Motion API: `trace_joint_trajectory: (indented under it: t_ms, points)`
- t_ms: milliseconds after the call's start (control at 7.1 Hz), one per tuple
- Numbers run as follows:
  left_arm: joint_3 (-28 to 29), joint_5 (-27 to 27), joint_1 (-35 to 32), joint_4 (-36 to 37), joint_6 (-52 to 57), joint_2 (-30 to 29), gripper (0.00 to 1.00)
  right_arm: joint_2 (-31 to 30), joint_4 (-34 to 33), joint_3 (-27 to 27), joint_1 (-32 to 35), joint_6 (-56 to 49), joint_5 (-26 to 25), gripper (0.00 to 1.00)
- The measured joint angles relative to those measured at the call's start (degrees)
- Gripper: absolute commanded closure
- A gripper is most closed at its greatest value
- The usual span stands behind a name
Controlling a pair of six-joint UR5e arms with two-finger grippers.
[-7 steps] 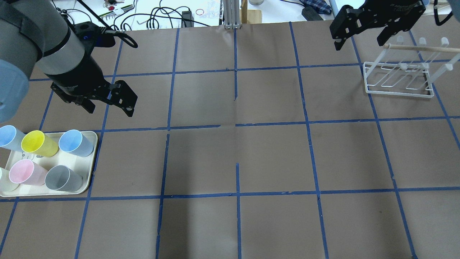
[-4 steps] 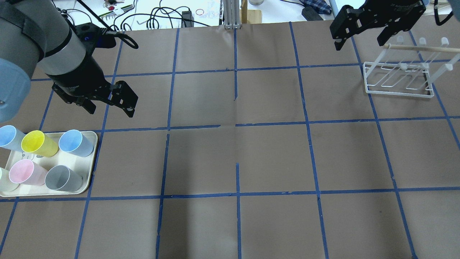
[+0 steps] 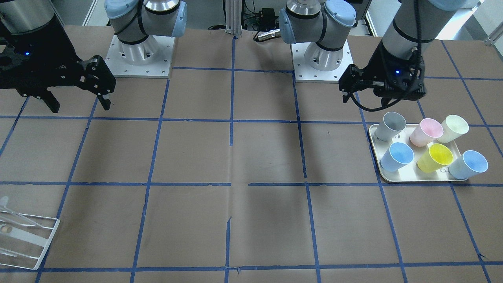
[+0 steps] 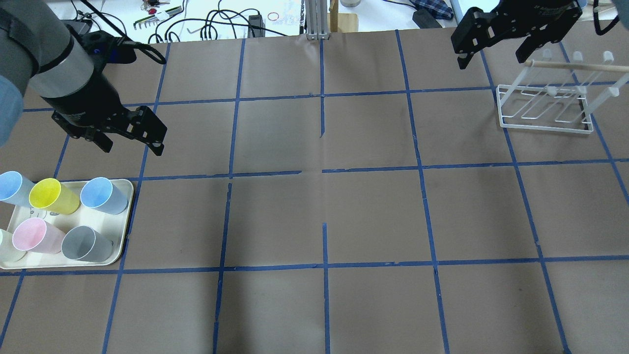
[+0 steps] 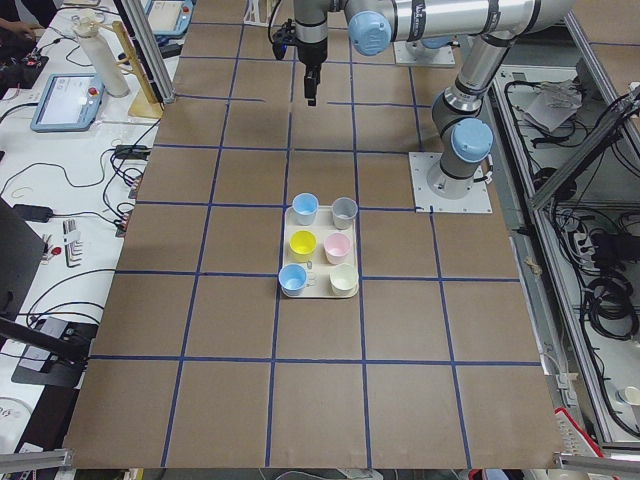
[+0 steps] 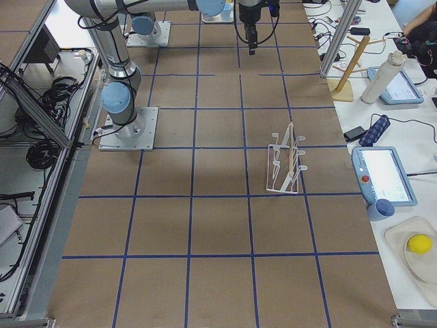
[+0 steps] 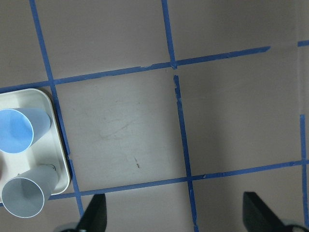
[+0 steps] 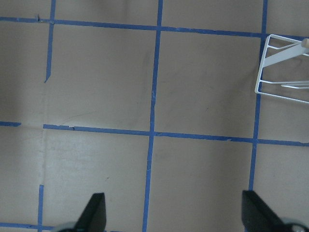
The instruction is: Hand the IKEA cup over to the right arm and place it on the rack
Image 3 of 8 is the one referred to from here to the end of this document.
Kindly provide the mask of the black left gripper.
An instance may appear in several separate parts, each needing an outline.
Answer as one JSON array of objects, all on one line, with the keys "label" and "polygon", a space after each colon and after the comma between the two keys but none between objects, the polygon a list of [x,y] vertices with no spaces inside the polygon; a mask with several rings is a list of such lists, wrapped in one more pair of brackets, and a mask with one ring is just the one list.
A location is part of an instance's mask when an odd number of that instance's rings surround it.
[{"label": "black left gripper", "polygon": [[424,60],[417,48],[413,48],[409,59],[399,59],[379,43],[364,68],[352,63],[341,76],[339,88],[344,92],[343,103],[347,103],[354,92],[367,88],[372,88],[382,102],[421,99],[426,95],[424,70]]}]

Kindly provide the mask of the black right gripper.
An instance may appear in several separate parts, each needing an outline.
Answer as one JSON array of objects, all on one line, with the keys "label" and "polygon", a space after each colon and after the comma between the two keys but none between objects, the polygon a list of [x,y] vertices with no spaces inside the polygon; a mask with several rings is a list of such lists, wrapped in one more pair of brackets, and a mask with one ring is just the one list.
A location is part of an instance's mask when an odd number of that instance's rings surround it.
[{"label": "black right gripper", "polygon": [[101,56],[83,60],[77,55],[57,18],[19,35],[1,24],[1,38],[7,44],[1,53],[1,88],[41,88],[38,99],[58,113],[61,105],[46,89],[77,86],[97,95],[103,109],[110,110],[115,77]]}]

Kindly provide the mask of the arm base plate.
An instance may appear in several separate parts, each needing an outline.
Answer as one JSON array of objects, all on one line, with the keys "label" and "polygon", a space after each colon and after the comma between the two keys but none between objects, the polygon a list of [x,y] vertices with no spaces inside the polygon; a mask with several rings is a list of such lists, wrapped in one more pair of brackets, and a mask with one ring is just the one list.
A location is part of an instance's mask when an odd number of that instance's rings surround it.
[{"label": "arm base plate", "polygon": [[338,51],[323,50],[314,42],[291,44],[290,47],[297,82],[338,83],[353,63],[347,41]]},{"label": "arm base plate", "polygon": [[168,79],[176,38],[149,36],[138,44],[113,36],[105,62],[114,77]]}]

